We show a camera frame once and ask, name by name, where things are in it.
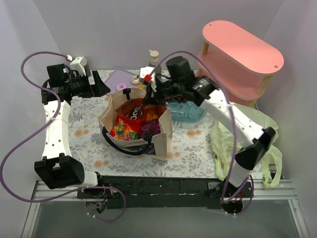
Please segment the purple toy food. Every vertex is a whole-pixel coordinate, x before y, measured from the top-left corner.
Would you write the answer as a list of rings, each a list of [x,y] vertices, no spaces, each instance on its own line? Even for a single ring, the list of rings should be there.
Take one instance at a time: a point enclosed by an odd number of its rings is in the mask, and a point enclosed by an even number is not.
[[[119,83],[116,86],[117,91],[123,90],[123,89],[126,89],[126,88],[127,88],[127,85],[125,83]]]

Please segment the white cream toy pastry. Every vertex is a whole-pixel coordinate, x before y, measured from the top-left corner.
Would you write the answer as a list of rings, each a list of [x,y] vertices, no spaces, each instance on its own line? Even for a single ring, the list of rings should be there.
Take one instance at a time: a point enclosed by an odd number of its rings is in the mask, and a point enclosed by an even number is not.
[[[130,82],[132,85],[139,85],[141,83],[137,75],[132,76]]]

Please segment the orange Doritos chip bag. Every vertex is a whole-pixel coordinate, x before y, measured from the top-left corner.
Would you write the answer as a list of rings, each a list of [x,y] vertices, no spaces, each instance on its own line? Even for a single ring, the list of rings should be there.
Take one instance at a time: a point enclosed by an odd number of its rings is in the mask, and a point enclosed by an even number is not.
[[[128,119],[154,121],[158,120],[165,110],[166,105],[144,104],[142,98],[137,98],[128,100],[115,111]]]

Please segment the beige canvas tote bag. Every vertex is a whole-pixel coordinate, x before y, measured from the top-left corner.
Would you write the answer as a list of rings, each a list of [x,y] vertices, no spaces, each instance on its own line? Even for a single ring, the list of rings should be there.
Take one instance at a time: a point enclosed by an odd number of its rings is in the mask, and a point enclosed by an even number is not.
[[[115,110],[128,100],[144,98],[145,95],[146,91],[140,88],[126,88],[110,93],[108,106],[98,117],[100,130],[106,144],[123,154],[130,156],[148,155],[164,161],[167,159],[173,134],[170,109],[166,109],[158,119],[160,134],[132,141],[118,140],[110,134],[117,116]]]

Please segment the light green plastic grocery bag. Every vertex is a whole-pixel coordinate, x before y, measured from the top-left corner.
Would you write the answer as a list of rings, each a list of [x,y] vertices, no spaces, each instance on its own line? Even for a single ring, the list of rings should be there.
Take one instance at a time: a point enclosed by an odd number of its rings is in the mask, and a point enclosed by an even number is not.
[[[274,131],[278,130],[277,123],[264,113],[240,104],[236,104],[235,107],[252,121],[252,125],[255,125],[256,129],[261,130],[271,127]],[[214,126],[211,128],[210,138],[212,151],[216,155],[215,173],[217,178],[223,181],[228,175],[231,164],[234,136],[220,121],[215,120]],[[282,171],[282,153],[280,150],[271,145],[260,163],[262,165],[261,179],[265,187],[278,186]]]

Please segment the red grape bunch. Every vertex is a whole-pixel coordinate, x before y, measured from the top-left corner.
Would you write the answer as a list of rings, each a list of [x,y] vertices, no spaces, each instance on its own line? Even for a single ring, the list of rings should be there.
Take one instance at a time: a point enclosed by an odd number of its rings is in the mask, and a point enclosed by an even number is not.
[[[167,98],[166,101],[168,103],[170,102],[179,102],[179,103],[183,103],[183,102],[187,102],[186,99],[184,99],[183,97],[170,97],[170,98]]]

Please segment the orange toy bread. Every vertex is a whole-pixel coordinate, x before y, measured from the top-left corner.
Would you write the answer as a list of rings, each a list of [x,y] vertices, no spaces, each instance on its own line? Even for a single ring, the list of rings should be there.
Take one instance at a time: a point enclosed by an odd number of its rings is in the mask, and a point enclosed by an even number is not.
[[[137,88],[140,88],[140,89],[142,89],[142,90],[145,90],[146,89],[146,85],[145,84],[139,84],[139,85],[137,85]]]

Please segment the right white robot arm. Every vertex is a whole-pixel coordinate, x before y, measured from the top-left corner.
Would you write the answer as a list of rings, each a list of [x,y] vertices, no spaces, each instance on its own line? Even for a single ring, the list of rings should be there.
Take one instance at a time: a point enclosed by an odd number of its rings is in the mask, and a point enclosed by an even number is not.
[[[166,65],[169,76],[164,82],[155,75],[154,68],[141,69],[139,78],[147,86],[145,103],[164,105],[179,96],[211,114],[233,134],[234,143],[240,143],[242,148],[233,151],[223,188],[228,196],[237,196],[246,178],[269,150],[275,130],[270,126],[263,128],[248,118],[212,79],[196,76],[184,57],[171,58]]]

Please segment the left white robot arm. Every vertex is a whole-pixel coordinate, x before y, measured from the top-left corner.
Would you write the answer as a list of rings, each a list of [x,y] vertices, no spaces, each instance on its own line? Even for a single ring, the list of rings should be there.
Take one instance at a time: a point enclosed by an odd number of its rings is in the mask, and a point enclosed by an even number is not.
[[[85,171],[73,158],[68,140],[68,118],[73,97],[102,97],[110,89],[102,82],[99,73],[92,72],[94,84],[86,75],[69,69],[64,64],[47,66],[48,80],[41,90],[46,121],[45,146],[42,158],[34,163],[35,172],[50,189],[88,187],[94,198],[105,194],[105,185],[98,181],[98,173]]]

